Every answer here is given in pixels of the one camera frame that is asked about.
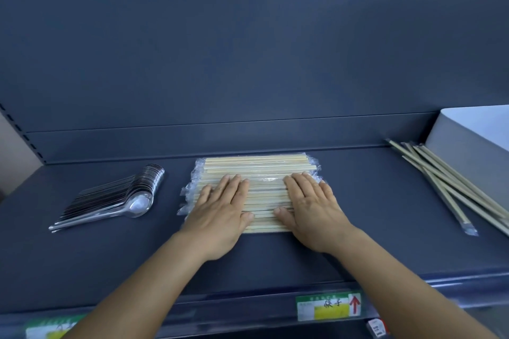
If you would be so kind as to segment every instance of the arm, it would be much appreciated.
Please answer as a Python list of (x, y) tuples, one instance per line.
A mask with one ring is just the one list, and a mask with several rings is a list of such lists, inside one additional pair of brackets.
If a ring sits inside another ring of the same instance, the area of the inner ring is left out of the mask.
[(295, 208), (276, 216), (305, 246), (333, 255), (358, 281), (395, 337), (496, 338), (348, 221), (332, 189), (307, 174), (285, 177)]
[(249, 182), (207, 185), (182, 229), (66, 335), (65, 339), (153, 338), (182, 289), (207, 260), (229, 252), (253, 214), (241, 213)]

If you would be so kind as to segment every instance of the red arrow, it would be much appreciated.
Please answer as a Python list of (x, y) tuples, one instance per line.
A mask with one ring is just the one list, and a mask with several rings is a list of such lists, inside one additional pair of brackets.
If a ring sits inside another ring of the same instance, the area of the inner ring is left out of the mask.
[(360, 305), (360, 302), (359, 302), (359, 299), (357, 299), (357, 296), (354, 296), (352, 298), (350, 305), (353, 305), (353, 314), (355, 315), (357, 313), (357, 306)]

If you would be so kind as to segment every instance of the finger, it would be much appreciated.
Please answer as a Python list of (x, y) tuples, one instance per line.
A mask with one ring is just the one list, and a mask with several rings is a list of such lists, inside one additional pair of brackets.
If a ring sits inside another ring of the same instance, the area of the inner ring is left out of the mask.
[(299, 184), (290, 176), (283, 178), (283, 182), (288, 189), (289, 199), (294, 202), (304, 198), (304, 194), (299, 187)]
[(287, 208), (282, 206), (274, 209), (274, 215), (279, 221), (281, 221), (289, 230), (295, 231), (297, 224), (295, 223), (295, 217), (291, 214)]
[(316, 196), (315, 190), (311, 186), (311, 183), (308, 180), (306, 180), (306, 178), (302, 174), (294, 173), (294, 174), (292, 174), (292, 177), (297, 182), (297, 184), (299, 184), (299, 187), (302, 190), (302, 193), (306, 197), (315, 197)]
[(237, 192), (237, 188), (239, 187), (241, 177), (239, 174), (234, 175), (234, 177), (228, 182), (228, 185), (224, 189), (221, 194), (220, 201), (229, 204), (232, 201), (233, 196)]
[(322, 190), (322, 188), (320, 187), (320, 185), (318, 185), (318, 182), (316, 182), (316, 180), (315, 180), (313, 177), (311, 177), (311, 175), (310, 175), (310, 174), (308, 174), (308, 173), (302, 173), (302, 175), (304, 176), (304, 178), (305, 178), (306, 180), (308, 180), (308, 181), (309, 181), (309, 183), (310, 183), (310, 184), (311, 184), (311, 186), (313, 187), (313, 190), (315, 191), (315, 194), (316, 194), (319, 198), (321, 198), (321, 199), (325, 199), (325, 198), (326, 198), (326, 197), (325, 197), (325, 194), (323, 193), (323, 190)]
[(242, 212), (240, 215), (239, 233), (244, 232), (249, 224), (255, 219), (255, 215), (251, 212)]
[(212, 190), (212, 185), (205, 185), (203, 188), (201, 188), (200, 196), (196, 200), (196, 204), (194, 206), (200, 206), (207, 202), (209, 199), (210, 191)]
[(223, 178), (221, 178), (221, 181), (216, 186), (216, 188), (212, 191), (212, 194), (210, 194), (210, 201), (217, 201), (221, 197), (221, 194), (223, 193), (223, 190), (225, 189), (226, 185), (228, 185), (228, 182), (230, 181), (230, 175), (224, 175)]
[(324, 180), (320, 181), (319, 185), (322, 188), (322, 191), (323, 191), (323, 194), (325, 195), (325, 197), (328, 200), (334, 201), (337, 203), (336, 197), (334, 197), (334, 193), (332, 192), (331, 187)]
[(232, 198), (232, 205), (239, 210), (244, 208), (246, 202), (247, 192), (249, 191), (249, 180), (244, 180), (239, 184), (237, 192)]

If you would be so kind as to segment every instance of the hand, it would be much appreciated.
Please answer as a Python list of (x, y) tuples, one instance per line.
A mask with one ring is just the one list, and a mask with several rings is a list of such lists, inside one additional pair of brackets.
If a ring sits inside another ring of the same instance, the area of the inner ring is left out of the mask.
[(241, 182), (236, 175), (224, 176), (218, 186), (206, 185), (187, 217), (181, 234), (187, 235), (193, 246), (203, 254), (204, 261), (216, 260), (229, 252), (240, 234), (254, 219), (250, 212), (242, 213), (249, 180)]
[(330, 186), (323, 180), (318, 184), (307, 173), (294, 173), (283, 181), (295, 211), (279, 207), (274, 210), (276, 217), (308, 248), (333, 254), (356, 228), (341, 211)]

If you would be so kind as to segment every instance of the white box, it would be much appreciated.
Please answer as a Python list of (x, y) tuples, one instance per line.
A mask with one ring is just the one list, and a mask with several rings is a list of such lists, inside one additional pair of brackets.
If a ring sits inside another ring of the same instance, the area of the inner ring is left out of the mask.
[(509, 210), (509, 104), (442, 109), (426, 146)]

